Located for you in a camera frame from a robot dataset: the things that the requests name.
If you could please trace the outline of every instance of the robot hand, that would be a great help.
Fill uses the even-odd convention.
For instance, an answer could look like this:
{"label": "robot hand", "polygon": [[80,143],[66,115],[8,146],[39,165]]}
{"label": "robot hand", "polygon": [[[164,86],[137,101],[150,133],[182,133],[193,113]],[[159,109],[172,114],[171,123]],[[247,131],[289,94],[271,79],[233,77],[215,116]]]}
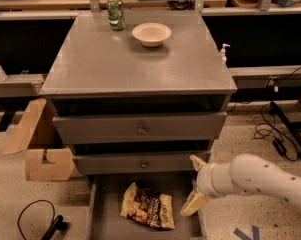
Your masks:
{"label": "robot hand", "polygon": [[206,164],[194,155],[190,159],[198,171],[197,188],[183,205],[182,216],[192,215],[209,199],[230,194],[272,196],[301,210],[301,177],[284,172],[274,163],[251,154],[224,164]]}

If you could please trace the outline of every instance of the drawer handle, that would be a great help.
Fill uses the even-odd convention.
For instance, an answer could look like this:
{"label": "drawer handle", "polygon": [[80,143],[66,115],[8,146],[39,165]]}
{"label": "drawer handle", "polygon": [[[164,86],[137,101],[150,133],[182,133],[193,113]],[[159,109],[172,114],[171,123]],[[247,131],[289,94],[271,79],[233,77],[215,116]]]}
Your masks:
{"label": "drawer handle", "polygon": [[141,162],[141,168],[142,169],[147,169],[148,165],[149,165],[149,163],[147,163],[146,161]]}
{"label": "drawer handle", "polygon": [[147,131],[148,131],[148,128],[144,127],[143,125],[140,125],[139,128],[138,128],[138,133],[139,133],[140,135],[146,134]]}

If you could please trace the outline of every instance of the brown chip bag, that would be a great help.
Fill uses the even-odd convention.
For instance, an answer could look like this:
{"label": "brown chip bag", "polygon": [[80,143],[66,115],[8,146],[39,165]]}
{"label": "brown chip bag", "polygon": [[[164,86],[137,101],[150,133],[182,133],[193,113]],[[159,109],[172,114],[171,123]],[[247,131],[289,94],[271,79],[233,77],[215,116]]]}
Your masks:
{"label": "brown chip bag", "polygon": [[173,229],[171,199],[132,183],[124,193],[120,215],[151,228]]}

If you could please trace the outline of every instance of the concrete floor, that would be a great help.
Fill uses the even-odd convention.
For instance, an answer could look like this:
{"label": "concrete floor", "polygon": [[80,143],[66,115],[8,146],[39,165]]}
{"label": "concrete floor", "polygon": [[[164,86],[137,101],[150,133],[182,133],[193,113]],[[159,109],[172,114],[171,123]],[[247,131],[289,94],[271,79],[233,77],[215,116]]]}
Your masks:
{"label": "concrete floor", "polygon": [[[229,162],[238,154],[253,153],[276,163],[285,171],[301,176],[301,161],[284,160],[272,146],[271,139],[254,139],[255,126],[263,122],[260,115],[263,104],[230,104],[231,112],[220,138],[214,143],[211,162]],[[294,106],[294,101],[278,104],[292,121],[301,120],[301,110]],[[17,115],[8,130],[0,133],[0,240],[22,239],[17,227],[18,216],[29,203],[40,199],[52,202],[56,215],[62,214],[64,220],[70,223],[67,231],[57,232],[53,239],[85,239],[90,198],[86,181],[83,178],[72,178],[66,182],[26,181],[24,152],[10,156],[1,154],[18,118],[20,116]],[[279,119],[276,126],[288,133]],[[285,145],[288,155],[293,156],[292,145],[287,141]],[[202,214],[209,240],[301,240],[301,211],[272,197],[227,196],[211,200]],[[48,204],[31,206],[21,220],[26,239],[41,239],[49,227],[51,217],[52,209]],[[252,227],[258,228],[260,238],[253,238]],[[235,231],[244,233],[248,238],[238,237]]]}

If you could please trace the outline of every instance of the green can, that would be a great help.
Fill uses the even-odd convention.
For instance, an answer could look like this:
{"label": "green can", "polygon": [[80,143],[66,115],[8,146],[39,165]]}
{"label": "green can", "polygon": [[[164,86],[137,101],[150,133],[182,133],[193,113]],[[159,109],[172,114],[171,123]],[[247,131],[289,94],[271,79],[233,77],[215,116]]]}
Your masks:
{"label": "green can", "polygon": [[113,30],[123,30],[125,28],[125,21],[122,0],[108,0],[107,10],[111,28]]}

